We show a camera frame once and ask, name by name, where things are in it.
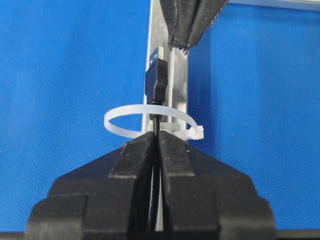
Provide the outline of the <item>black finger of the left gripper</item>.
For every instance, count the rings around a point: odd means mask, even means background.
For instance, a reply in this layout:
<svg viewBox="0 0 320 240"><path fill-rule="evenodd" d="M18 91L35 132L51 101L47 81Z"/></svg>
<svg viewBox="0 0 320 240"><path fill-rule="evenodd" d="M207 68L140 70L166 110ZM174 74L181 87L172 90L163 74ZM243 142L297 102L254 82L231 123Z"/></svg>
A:
<svg viewBox="0 0 320 240"><path fill-rule="evenodd" d="M192 40L191 33L199 5L199 0L160 1L170 49L190 49L197 43Z"/></svg>
<svg viewBox="0 0 320 240"><path fill-rule="evenodd" d="M205 31L215 22L227 3L227 0L196 1L196 7L187 39L187 51L198 44Z"/></svg>

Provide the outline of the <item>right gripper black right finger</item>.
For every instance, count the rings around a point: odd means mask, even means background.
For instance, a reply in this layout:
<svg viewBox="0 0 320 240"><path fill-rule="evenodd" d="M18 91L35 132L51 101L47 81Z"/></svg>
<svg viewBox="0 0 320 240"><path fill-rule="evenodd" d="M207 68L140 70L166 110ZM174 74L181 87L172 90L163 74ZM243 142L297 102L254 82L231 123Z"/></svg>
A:
<svg viewBox="0 0 320 240"><path fill-rule="evenodd" d="M173 240L274 240L275 221L245 173L161 131L164 229Z"/></svg>

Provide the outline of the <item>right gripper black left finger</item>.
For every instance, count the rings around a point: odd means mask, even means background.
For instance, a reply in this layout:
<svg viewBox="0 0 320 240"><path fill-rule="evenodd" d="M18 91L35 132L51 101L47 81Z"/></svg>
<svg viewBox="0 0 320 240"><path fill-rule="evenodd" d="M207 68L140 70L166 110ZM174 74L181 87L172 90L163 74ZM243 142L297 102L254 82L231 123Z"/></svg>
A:
<svg viewBox="0 0 320 240"><path fill-rule="evenodd" d="M149 131L58 177L29 216L27 240L128 240L154 229Z"/></svg>

